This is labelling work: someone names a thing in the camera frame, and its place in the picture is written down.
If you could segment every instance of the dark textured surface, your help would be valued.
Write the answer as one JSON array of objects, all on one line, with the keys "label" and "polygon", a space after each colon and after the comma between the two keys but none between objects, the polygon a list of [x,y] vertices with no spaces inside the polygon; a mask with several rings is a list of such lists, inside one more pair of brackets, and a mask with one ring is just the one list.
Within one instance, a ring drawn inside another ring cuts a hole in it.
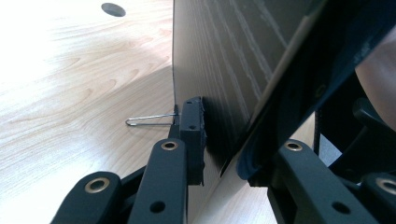
[{"label": "dark textured surface", "polygon": [[276,167],[271,184],[272,190],[276,190],[273,193],[291,197],[288,201],[283,201],[287,199],[283,197],[270,198],[271,203],[278,200],[276,204],[280,207],[276,210],[282,212],[296,204],[286,214],[276,213],[276,218],[288,215],[287,220],[292,222],[287,223],[377,223],[306,144],[289,140],[275,154],[273,162]]},{"label": "dark textured surface", "polygon": [[[91,181],[102,182],[103,185],[96,186]],[[120,178],[110,172],[96,172],[80,179],[64,198],[51,223],[107,223],[117,215],[120,197]]]},{"label": "dark textured surface", "polygon": [[176,1],[176,104],[203,96],[207,149],[219,167],[237,150],[309,2]]},{"label": "dark textured surface", "polygon": [[206,133],[200,97],[184,102],[180,119],[180,139],[186,144],[187,150],[187,184],[204,184]]},{"label": "dark textured surface", "polygon": [[185,223],[186,159],[186,147],[179,139],[154,145],[128,223]]}]

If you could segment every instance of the black plastic bracket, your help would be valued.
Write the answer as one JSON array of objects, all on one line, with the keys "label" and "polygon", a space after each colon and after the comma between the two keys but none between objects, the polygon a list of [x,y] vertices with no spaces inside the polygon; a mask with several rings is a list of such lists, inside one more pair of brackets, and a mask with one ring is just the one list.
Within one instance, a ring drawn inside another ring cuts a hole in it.
[{"label": "black plastic bracket", "polygon": [[304,143],[289,140],[273,163],[268,197],[279,223],[377,223]]},{"label": "black plastic bracket", "polygon": [[363,178],[358,197],[380,223],[396,220],[396,176],[385,173]]},{"label": "black plastic bracket", "polygon": [[206,134],[201,97],[194,97],[184,102],[179,128],[180,139],[186,143],[187,148],[188,184],[204,184]]},{"label": "black plastic bracket", "polygon": [[186,148],[168,138],[154,145],[128,223],[185,223]]},{"label": "black plastic bracket", "polygon": [[80,179],[64,198],[51,223],[108,223],[118,215],[120,178],[97,172]]},{"label": "black plastic bracket", "polygon": [[360,98],[353,114],[364,128],[330,169],[354,183],[369,173],[391,173],[396,170],[396,132],[375,112],[367,99]]}]

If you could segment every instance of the wooden table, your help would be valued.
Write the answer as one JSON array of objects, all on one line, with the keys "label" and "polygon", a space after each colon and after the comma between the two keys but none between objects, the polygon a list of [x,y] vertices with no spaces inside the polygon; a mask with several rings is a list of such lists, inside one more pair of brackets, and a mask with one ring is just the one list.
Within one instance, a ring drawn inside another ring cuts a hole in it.
[{"label": "wooden table", "polygon": [[[96,0],[2,5],[0,223],[50,222],[83,176],[124,177],[166,137],[124,121],[173,111],[173,2],[113,3],[124,17]],[[272,223],[268,207],[246,186],[212,220]]]}]

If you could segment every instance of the round hole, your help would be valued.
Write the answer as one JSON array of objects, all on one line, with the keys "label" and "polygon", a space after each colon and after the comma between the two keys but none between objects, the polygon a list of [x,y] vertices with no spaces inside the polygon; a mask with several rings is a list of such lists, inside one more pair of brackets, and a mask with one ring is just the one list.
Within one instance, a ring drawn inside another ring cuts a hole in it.
[{"label": "round hole", "polygon": [[122,7],[117,6],[116,4],[113,3],[102,4],[102,10],[108,15],[114,17],[123,17],[126,14],[125,10]]},{"label": "round hole", "polygon": [[178,144],[176,142],[165,142],[161,145],[161,147],[165,150],[173,150],[178,147]]},{"label": "round hole", "polygon": [[285,147],[286,147],[287,149],[289,149],[289,150],[292,150],[292,151],[301,151],[301,150],[303,149],[303,147],[300,146],[299,144],[297,144],[297,143],[292,143],[292,142],[287,142],[287,143],[285,144]]},{"label": "round hole", "polygon": [[386,178],[377,178],[375,182],[382,190],[396,195],[396,181]]},{"label": "round hole", "polygon": [[105,181],[98,180],[91,184],[91,189],[99,189],[102,188],[104,185],[105,185]]},{"label": "round hole", "polygon": [[85,185],[85,191],[88,193],[98,193],[110,185],[110,180],[105,177],[98,177]]},{"label": "round hole", "polygon": [[165,210],[165,203],[163,202],[152,203],[151,206],[149,207],[149,210],[152,213],[161,213],[163,210]]},{"label": "round hole", "polygon": [[349,214],[350,209],[344,205],[343,203],[335,202],[332,204],[332,208],[335,209],[335,211],[342,213],[342,214]]}]

